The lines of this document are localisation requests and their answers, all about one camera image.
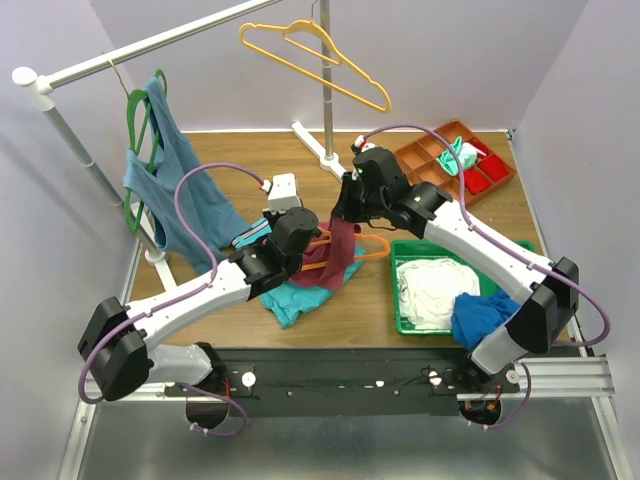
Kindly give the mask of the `maroon tank top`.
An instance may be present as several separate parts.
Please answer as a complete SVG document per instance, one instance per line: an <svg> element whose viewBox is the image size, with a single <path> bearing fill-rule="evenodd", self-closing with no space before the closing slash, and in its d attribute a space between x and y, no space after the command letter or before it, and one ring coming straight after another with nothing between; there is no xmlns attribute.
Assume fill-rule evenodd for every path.
<svg viewBox="0 0 640 480"><path fill-rule="evenodd" d="M303 266L316 263L324 263L324 266L302 270L289 282L302 288L319 287L335 292L342 287L346 269L354 262L355 234L360 232L360 227L337 218L321 223L320 227L329 233L321 239L329 242L310 245L303 255Z"/></svg>

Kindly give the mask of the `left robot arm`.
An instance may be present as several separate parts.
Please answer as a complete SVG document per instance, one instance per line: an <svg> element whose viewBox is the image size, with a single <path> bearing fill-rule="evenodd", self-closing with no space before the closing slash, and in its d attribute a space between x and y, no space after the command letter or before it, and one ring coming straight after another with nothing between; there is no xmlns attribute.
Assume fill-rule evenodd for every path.
<svg viewBox="0 0 640 480"><path fill-rule="evenodd" d="M320 234L316 215L293 207L271 220L271 231L233 252L216 268L170 291L131 306L117 298L95 308L77 350L84 361L78 391L85 402L91 377L106 401L122 399L169 369L168 381L188 383L201 395L214 393L222 380L210 348L169 351L165 339L218 310L282 285L302 267L303 253Z"/></svg>

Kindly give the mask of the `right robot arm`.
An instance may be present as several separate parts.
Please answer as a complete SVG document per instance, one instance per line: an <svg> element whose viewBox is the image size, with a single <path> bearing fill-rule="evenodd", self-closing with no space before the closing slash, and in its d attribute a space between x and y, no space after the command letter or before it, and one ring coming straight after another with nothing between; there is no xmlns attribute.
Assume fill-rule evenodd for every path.
<svg viewBox="0 0 640 480"><path fill-rule="evenodd" d="M390 150L370 143L352 150L353 168L342 176L333 216L353 224L384 218L478 268L520 306L471 350L459 370L462 384L483 391L508 364L547 353L577 309L570 286L578 280L577 265L520 247L464 214L459 201L430 182L410 184Z"/></svg>

